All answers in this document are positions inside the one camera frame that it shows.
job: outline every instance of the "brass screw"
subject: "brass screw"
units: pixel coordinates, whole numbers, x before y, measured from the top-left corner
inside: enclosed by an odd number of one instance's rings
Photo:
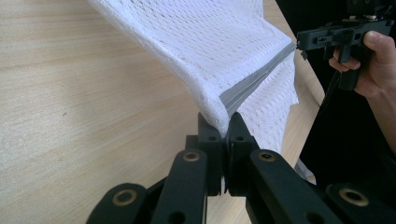
[[[113,196],[112,202],[116,206],[125,206],[133,203],[134,200],[136,200],[136,197],[137,192],[134,189],[122,189]]]
[[[364,207],[369,204],[369,199],[357,190],[343,188],[340,189],[339,194],[345,201],[355,204],[359,207]]]
[[[198,161],[200,159],[200,156],[196,152],[188,152],[184,154],[183,160],[185,161]]]
[[[272,152],[260,152],[259,158],[262,161],[274,161],[276,159],[276,155]]]

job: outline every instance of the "hand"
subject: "hand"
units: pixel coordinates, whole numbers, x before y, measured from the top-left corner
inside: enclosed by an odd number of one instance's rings
[[[367,66],[361,69],[355,91],[366,98],[375,97],[381,92],[396,92],[396,48],[393,39],[371,31],[364,36],[363,42],[373,52]],[[337,49],[329,64],[340,72],[361,66],[353,57],[346,63],[339,63],[338,54]]]

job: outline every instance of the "black plastic part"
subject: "black plastic part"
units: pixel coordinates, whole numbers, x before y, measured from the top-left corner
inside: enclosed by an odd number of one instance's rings
[[[233,114],[228,132],[229,169],[226,185],[232,196],[247,196],[250,186],[248,174],[248,157],[259,149],[256,140],[250,135],[242,116]]]
[[[150,223],[205,223],[207,157],[201,150],[179,152]]]
[[[256,186],[251,186],[247,193],[246,209],[252,224],[271,224],[275,220]]]
[[[250,154],[250,173],[276,223],[342,223],[276,152]]]
[[[394,21],[368,20],[330,22],[315,30],[299,32],[297,34],[297,49],[326,48],[323,58],[329,60],[334,52],[334,46],[340,46],[339,63],[349,61],[350,56],[361,61],[364,53],[364,35],[369,31],[388,35],[393,23]],[[359,72],[359,70],[349,70],[341,75],[339,89],[353,91],[358,82]]]
[[[155,208],[157,207],[158,199],[163,192],[163,185],[165,184],[166,178],[158,181],[153,186],[147,189],[148,197],[147,202],[150,209],[150,213],[153,214]]]
[[[221,177],[223,176],[223,144],[217,129],[210,126],[202,114],[198,115],[198,148],[208,157],[207,195],[221,194]]]
[[[396,212],[374,195],[348,183],[330,185],[326,195],[348,223],[396,223]]]
[[[146,189],[136,184],[121,184],[109,190],[95,206],[88,224],[149,223]]]

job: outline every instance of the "light wood surface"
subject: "light wood surface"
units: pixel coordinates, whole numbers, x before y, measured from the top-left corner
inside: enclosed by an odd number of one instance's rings
[[[274,0],[265,17],[291,35]],[[3,0],[0,57],[0,223],[84,223],[112,187],[165,177],[197,133],[181,81],[86,1]],[[323,97],[298,53],[296,66],[290,164]],[[207,223],[249,223],[244,199],[208,201]]]

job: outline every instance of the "finger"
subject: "finger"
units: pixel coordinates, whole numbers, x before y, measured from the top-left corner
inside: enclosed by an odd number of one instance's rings
[[[340,64],[334,57],[329,59],[329,65],[340,72],[346,72],[349,70],[349,68]]]
[[[396,61],[395,43],[392,37],[370,31],[363,38],[367,48],[375,52],[379,63],[394,63]]]
[[[339,48],[334,50],[334,54],[332,55],[334,59],[338,62],[338,56],[340,55]],[[346,63],[342,63],[343,66],[348,69],[356,70],[361,66],[361,63],[356,60],[354,57],[349,57],[349,60]]]

